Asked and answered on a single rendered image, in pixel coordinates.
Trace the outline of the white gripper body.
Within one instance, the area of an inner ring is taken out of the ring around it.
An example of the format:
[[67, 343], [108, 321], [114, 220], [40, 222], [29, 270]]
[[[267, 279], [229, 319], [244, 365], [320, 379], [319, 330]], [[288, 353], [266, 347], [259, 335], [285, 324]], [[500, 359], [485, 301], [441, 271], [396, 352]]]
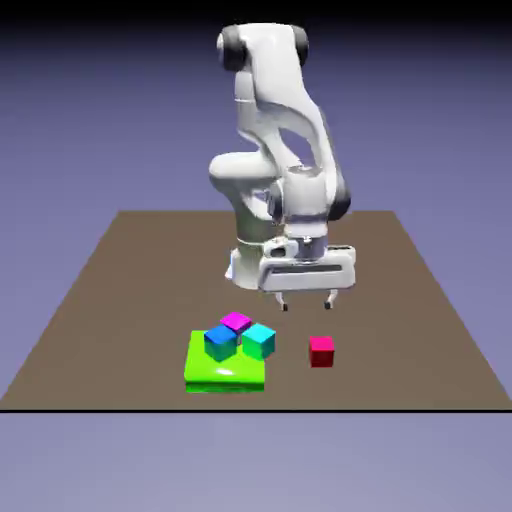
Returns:
[[331, 245], [314, 260], [292, 257], [263, 257], [258, 287], [265, 292], [347, 289], [356, 282], [356, 249]]

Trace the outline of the small cyan cube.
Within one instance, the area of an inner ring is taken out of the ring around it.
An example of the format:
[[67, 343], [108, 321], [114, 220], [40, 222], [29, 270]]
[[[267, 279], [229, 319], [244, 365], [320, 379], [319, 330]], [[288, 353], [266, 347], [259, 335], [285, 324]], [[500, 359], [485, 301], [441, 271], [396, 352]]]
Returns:
[[241, 335], [243, 352], [263, 361], [275, 351], [276, 331], [262, 324], [253, 324]]

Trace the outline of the small magenta cube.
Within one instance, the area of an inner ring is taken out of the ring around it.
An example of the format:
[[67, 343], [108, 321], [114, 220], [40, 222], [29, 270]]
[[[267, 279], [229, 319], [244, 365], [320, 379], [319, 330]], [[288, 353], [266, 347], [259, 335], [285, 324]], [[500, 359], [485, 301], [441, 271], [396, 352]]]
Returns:
[[230, 312], [221, 318], [220, 323], [240, 335], [252, 325], [252, 320], [239, 312]]

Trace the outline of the small red cube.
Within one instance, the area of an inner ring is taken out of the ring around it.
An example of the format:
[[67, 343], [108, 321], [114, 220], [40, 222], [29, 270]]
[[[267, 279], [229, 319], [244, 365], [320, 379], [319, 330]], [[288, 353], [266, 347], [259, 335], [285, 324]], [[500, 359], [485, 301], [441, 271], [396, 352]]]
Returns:
[[312, 368], [329, 368], [334, 364], [335, 344], [330, 336], [311, 336], [309, 362]]

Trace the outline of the small blue cube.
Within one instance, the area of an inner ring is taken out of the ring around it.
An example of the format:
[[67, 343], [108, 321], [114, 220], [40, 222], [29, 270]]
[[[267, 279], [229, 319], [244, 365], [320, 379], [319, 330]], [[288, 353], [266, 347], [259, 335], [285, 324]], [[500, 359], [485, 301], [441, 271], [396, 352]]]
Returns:
[[238, 336], [225, 325], [217, 325], [204, 332], [205, 352], [215, 361], [221, 362], [237, 352]]

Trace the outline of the large green box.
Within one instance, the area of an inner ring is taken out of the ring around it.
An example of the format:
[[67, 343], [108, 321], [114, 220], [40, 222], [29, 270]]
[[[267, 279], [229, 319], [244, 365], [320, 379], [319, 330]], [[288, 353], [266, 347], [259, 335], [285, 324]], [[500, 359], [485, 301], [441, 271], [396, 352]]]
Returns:
[[241, 346], [218, 362], [204, 348], [204, 332], [195, 330], [190, 334], [184, 382], [188, 393], [263, 392], [265, 362], [247, 356]]

